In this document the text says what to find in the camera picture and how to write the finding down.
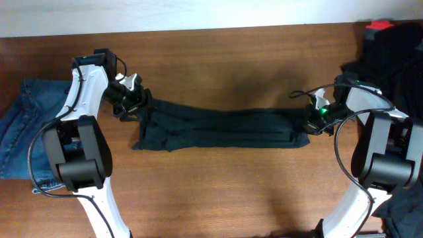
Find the black t-shirt with white logo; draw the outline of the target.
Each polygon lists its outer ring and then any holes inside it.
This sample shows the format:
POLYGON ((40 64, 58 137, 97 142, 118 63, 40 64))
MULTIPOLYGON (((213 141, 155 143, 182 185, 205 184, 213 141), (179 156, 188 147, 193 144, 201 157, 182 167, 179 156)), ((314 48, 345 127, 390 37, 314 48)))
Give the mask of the black t-shirt with white logo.
POLYGON ((208 110, 155 99, 140 112, 133 150, 175 151, 189 147, 297 149, 310 144, 303 110, 252 108, 208 110))

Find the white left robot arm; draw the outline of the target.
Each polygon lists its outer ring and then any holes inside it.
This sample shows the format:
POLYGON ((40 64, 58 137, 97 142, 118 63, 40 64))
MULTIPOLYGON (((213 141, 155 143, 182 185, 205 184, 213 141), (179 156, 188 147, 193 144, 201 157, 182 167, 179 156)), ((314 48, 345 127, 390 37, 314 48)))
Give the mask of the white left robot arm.
POLYGON ((153 98, 138 74, 117 72, 108 48, 73 59, 72 84, 62 109, 40 132, 54 178, 81 203, 97 237, 131 237, 111 186, 112 153, 97 121, 102 100, 122 122, 140 121, 153 98))

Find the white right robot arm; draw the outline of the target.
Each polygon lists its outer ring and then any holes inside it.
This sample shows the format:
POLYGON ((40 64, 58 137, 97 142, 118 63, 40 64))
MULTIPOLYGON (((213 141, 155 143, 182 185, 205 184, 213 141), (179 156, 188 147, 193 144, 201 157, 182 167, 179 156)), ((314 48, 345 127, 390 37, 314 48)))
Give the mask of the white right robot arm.
POLYGON ((380 205, 417 182, 422 164, 422 123, 396 109, 378 86, 354 76, 339 75, 330 87, 334 102, 325 98, 324 85, 291 94, 311 99, 305 131, 333 136, 337 163, 351 181, 337 207, 319 221, 312 236, 361 237, 362 227, 380 205), (338 142, 342 127, 355 118, 364 128, 348 170, 340 158, 338 142))

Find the folded blue denim jeans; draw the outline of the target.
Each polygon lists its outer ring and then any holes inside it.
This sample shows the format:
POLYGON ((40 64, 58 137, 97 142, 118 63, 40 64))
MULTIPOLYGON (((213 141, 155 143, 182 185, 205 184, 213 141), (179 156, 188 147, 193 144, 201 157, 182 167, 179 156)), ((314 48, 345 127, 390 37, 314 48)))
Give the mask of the folded blue denim jeans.
POLYGON ((27 154, 36 132, 56 117, 70 81, 25 79, 20 94, 1 119, 1 179, 28 180, 27 154))

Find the pile of black clothes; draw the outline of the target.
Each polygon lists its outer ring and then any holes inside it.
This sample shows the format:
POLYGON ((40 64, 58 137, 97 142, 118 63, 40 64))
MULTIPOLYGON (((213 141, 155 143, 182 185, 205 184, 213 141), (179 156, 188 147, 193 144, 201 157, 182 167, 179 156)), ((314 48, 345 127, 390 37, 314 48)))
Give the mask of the pile of black clothes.
MULTIPOLYGON (((398 110, 422 119, 422 24, 405 22, 385 30, 364 30, 357 61, 341 70, 377 85, 398 110)), ((374 212, 390 237, 422 238, 422 179, 374 212)))

